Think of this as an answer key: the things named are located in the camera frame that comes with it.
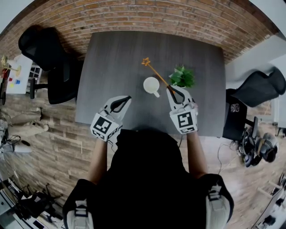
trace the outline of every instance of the person's leg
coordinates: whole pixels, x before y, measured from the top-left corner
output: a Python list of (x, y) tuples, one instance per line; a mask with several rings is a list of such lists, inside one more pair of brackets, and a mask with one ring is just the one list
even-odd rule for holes
[(46, 124), (42, 127), (41, 125), (35, 123), (35, 125), (11, 126), (8, 128), (8, 133), (9, 133), (9, 138), (13, 135), (28, 137), (45, 132), (48, 129), (49, 126)]
[(31, 121), (40, 121), (41, 119), (41, 109), (38, 107), (36, 111), (28, 111), (22, 114), (16, 115), (11, 118), (12, 125), (25, 124)]

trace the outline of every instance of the green plant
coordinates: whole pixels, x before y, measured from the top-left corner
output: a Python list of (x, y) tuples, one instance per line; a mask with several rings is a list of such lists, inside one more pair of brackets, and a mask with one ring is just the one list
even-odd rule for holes
[(195, 85), (193, 71), (185, 69), (184, 66), (176, 67), (175, 72), (171, 75), (171, 83), (179, 87), (193, 87)]

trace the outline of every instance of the wood plank floor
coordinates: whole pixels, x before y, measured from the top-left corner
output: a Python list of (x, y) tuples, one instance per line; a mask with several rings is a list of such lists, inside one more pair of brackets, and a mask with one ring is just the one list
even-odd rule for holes
[[(0, 161), (0, 172), (3, 177), (11, 176), (14, 171), (16, 182), (20, 186), (29, 184), (32, 190), (41, 190), (50, 183), (51, 193), (63, 194), (59, 200), (63, 204), (79, 178), (87, 174), (95, 139), (89, 134), (89, 126), (74, 122), (75, 101), (71, 100), (59, 105), (50, 105), (47, 90), (39, 90), (37, 98), (30, 100), (28, 95), (7, 95), (2, 111), (15, 116), (22, 111), (41, 107), (43, 123), (50, 126), (48, 132), (24, 138), (32, 144), (31, 154), (6, 153), (5, 161)], [(276, 130), (272, 125), (260, 123), (261, 132)], [(279, 152), (275, 162), (268, 164), (262, 161), (257, 167), (244, 168), (235, 151), (229, 148), (230, 141), (226, 139), (201, 137), (204, 152), (207, 157), (209, 172), (218, 173), (222, 162), (221, 175), (230, 191), (235, 209), (228, 223), (228, 229), (249, 229), (256, 221), (268, 199), (257, 192), (261, 187), (269, 192), (269, 180), (276, 182), (285, 168), (286, 140), (279, 138)], [(187, 169), (187, 148), (185, 138), (181, 144), (183, 163)], [(109, 147), (108, 164), (110, 165), (113, 152)]]

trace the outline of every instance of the white desk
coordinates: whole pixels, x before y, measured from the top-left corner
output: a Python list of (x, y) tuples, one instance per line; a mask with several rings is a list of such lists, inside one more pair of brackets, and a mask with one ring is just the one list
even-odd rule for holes
[(26, 94), (26, 89), (28, 85), (30, 70), (33, 64), (33, 61), (24, 55), (19, 55), (14, 58), (16, 61), (15, 66), (11, 66), (14, 69), (17, 69), (18, 66), (21, 66), (21, 72), (19, 76), (16, 76), (16, 72), (11, 70), (9, 74), (9, 78), (12, 78), (12, 81), (7, 83), (7, 94)]

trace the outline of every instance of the small table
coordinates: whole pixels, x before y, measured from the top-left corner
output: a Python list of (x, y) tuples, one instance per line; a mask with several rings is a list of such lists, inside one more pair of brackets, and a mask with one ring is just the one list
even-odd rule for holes
[(169, 34), (135, 31), (93, 33), (80, 78), (76, 122), (91, 124), (109, 98), (130, 95), (131, 105), (123, 119), (124, 129), (152, 127), (177, 134), (169, 112), (166, 86), (160, 81), (159, 98), (143, 89), (154, 72), (142, 65), (149, 57), (152, 67), (167, 81), (176, 65), (194, 70), (196, 85), (187, 89), (198, 104), (198, 133), (223, 135), (226, 80), (221, 48)]
[(16, 71), (11, 70), (9, 78), (12, 78), (12, 81), (7, 83), (7, 94), (26, 94), (26, 89), (28, 85), (30, 70), (33, 64), (33, 61), (24, 55), (18, 55), (14, 58), (16, 65), (11, 65), (12, 68), (17, 69), (18, 66), (21, 66), (21, 72), (19, 76), (16, 76)]

